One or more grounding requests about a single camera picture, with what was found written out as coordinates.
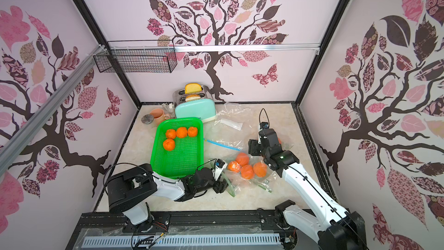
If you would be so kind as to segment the clear green-zip bag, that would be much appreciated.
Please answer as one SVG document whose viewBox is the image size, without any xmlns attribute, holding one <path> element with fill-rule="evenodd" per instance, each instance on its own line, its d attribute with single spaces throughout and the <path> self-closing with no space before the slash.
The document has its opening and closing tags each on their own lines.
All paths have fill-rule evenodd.
<svg viewBox="0 0 444 250">
<path fill-rule="evenodd" d="M 236 197 L 256 187 L 268 193 L 273 192 L 277 174 L 265 164 L 261 156 L 237 152 L 225 156 L 223 161 L 227 167 L 222 177 L 228 183 L 227 192 L 230 196 Z"/>
</svg>

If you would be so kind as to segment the orange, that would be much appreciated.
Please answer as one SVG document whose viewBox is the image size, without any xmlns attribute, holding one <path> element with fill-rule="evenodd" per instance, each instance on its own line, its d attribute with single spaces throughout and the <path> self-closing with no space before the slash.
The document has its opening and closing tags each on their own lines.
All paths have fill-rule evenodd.
<svg viewBox="0 0 444 250">
<path fill-rule="evenodd" d="M 186 127 L 179 127 L 176 130 L 176 136 L 178 138 L 185 138 L 188 136 L 188 129 Z"/>
<path fill-rule="evenodd" d="M 176 130 L 174 129 L 168 129 L 165 132 L 165 136 L 167 137 L 167 139 L 171 139 L 174 140 L 176 138 Z"/>
<path fill-rule="evenodd" d="M 163 148 L 169 152 L 172 152 L 176 148 L 176 142 L 174 139 L 167 138 L 163 142 Z"/>
<path fill-rule="evenodd" d="M 189 137 L 196 137 L 198 135 L 198 129 L 196 127 L 189 127 L 187 129 L 187 135 Z"/>
</svg>

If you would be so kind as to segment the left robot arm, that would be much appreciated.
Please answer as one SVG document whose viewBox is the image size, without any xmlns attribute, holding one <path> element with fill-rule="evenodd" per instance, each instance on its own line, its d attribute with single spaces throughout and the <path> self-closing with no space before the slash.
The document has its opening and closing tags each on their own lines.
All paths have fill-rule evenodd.
<svg viewBox="0 0 444 250">
<path fill-rule="evenodd" d="M 148 230 L 154 224 L 154 216 L 145 203 L 149 196 L 185 202 L 204 195 L 209 189 L 223 193 L 228 188 L 228 181 L 222 177 L 227 163 L 221 159 L 212 162 L 211 168 L 198 166 L 194 174 L 178 179 L 155 173 L 147 163 L 113 175 L 105 182 L 109 212 L 123 214 L 132 226 Z"/>
</svg>

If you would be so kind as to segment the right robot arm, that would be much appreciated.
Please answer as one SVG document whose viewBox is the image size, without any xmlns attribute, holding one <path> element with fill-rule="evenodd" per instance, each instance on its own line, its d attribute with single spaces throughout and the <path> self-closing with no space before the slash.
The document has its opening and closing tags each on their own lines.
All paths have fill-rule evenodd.
<svg viewBox="0 0 444 250">
<path fill-rule="evenodd" d="M 259 125 L 259 137 L 249 141 L 249 154 L 261 156 L 266 166 L 290 184 L 310 207 L 306 212 L 293 201 L 276 206 L 277 223 L 283 229 L 295 227 L 317 243 L 321 250 L 365 250 L 365 221 L 331 198 L 307 173 L 289 150 L 283 150 L 274 129 Z"/>
</svg>

